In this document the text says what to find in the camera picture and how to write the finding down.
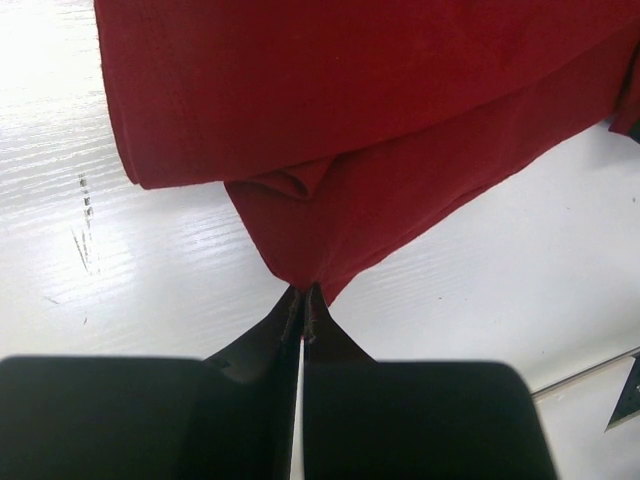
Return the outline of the red t shirt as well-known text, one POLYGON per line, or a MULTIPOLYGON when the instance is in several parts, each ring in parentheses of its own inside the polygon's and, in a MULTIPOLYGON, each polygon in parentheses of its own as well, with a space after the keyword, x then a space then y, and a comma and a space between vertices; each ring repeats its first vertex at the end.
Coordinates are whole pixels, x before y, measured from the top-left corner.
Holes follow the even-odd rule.
POLYGON ((269 270, 333 300, 601 121, 639 135, 635 1, 98 1, 129 179, 220 181, 269 270))

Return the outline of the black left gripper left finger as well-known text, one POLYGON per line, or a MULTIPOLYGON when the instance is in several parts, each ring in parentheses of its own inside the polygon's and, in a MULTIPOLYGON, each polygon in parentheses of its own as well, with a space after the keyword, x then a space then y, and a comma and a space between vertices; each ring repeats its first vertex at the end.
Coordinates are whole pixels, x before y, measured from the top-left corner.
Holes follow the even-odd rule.
POLYGON ((5 479, 286 479, 302 294, 203 359, 1 363, 5 479))

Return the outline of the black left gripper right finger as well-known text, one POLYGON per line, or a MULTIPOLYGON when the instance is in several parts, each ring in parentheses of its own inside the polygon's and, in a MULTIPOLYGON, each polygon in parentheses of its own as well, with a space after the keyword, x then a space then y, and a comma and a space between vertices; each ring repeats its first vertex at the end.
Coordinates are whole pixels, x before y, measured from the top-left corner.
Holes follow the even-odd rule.
POLYGON ((376 361, 331 317, 319 285, 304 316, 308 479, 554 479, 531 393, 487 361, 376 361))

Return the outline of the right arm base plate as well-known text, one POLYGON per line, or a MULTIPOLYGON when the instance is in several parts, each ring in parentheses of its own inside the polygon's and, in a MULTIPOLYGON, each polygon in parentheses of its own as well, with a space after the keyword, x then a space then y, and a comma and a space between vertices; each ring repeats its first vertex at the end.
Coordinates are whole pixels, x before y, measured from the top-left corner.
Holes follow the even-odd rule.
POLYGON ((632 360, 633 364, 621 389, 618 400, 605 430, 615 428, 625 421, 639 415, 639 347, 624 351, 614 357, 580 370, 568 377, 551 383, 544 388, 532 393, 532 398, 541 400, 558 394, 561 390, 577 385, 580 381, 601 374, 610 368, 617 366, 624 360, 632 360))

